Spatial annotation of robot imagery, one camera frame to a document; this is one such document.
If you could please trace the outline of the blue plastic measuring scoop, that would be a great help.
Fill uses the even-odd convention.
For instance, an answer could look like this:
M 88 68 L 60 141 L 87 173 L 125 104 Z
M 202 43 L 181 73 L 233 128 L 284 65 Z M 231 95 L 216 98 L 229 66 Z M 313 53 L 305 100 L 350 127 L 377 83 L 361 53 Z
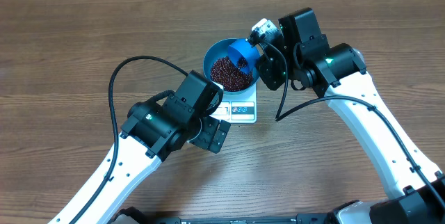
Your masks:
M 228 57 L 231 62 L 243 73 L 249 74 L 255 67 L 255 63 L 260 58 L 260 53 L 256 47 L 244 38 L 235 40 L 227 47 Z

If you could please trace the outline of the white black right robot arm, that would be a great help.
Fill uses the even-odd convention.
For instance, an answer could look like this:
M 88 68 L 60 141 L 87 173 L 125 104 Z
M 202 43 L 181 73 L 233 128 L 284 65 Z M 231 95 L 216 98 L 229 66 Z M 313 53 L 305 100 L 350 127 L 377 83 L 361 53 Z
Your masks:
M 375 168 L 384 200 L 353 200 L 298 223 L 443 223 L 444 173 L 413 143 L 387 108 L 362 54 L 346 43 L 330 46 L 311 8 L 277 22 L 262 19 L 248 42 L 263 54 L 256 69 L 271 90 L 311 88 L 351 130 Z

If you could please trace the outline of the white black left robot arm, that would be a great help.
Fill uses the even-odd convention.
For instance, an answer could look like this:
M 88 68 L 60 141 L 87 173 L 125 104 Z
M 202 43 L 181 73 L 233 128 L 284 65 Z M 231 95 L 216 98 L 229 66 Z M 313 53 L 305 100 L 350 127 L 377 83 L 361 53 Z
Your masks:
M 212 117 L 223 87 L 192 71 L 176 91 L 134 104 L 96 171 L 52 223 L 108 223 L 131 192 L 185 143 L 218 153 L 230 123 Z

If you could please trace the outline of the white digital kitchen scale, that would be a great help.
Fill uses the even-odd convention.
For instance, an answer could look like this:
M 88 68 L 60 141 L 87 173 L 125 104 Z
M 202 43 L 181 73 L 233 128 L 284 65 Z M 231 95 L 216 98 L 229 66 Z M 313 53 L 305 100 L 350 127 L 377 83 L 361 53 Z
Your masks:
M 253 124 L 257 121 L 257 85 L 236 92 L 223 92 L 222 102 L 211 114 L 213 118 L 235 124 Z

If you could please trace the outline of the teal blue bowl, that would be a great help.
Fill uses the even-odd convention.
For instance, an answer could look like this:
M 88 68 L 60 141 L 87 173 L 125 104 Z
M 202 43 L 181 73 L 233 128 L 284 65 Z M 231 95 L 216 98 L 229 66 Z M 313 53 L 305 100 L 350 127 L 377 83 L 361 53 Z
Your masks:
M 209 48 L 209 50 L 205 54 L 204 60 L 203 60 L 203 71 L 204 71 L 204 76 L 206 78 L 211 80 L 211 67 L 212 67 L 212 65 L 219 58 L 224 58 L 224 57 L 228 56 L 227 47 L 230 44 L 232 44 L 235 40 L 238 40 L 238 39 L 240 39 L 240 38 L 228 38 L 228 39 L 220 40 L 217 43 L 215 43 L 212 47 Z M 252 81 L 252 83 L 253 82 L 257 83 L 258 80 L 259 80 L 258 71 L 256 71 L 255 68 L 254 68 L 251 72 L 253 74 L 253 81 Z

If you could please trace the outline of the red adzuki beans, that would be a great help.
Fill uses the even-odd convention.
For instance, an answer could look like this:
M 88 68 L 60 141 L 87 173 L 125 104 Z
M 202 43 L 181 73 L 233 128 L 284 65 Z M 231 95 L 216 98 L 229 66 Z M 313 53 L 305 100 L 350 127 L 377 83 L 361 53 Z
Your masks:
M 211 67 L 211 80 L 223 86 L 225 91 L 238 92 L 250 87 L 253 74 L 242 72 L 229 56 L 219 58 Z

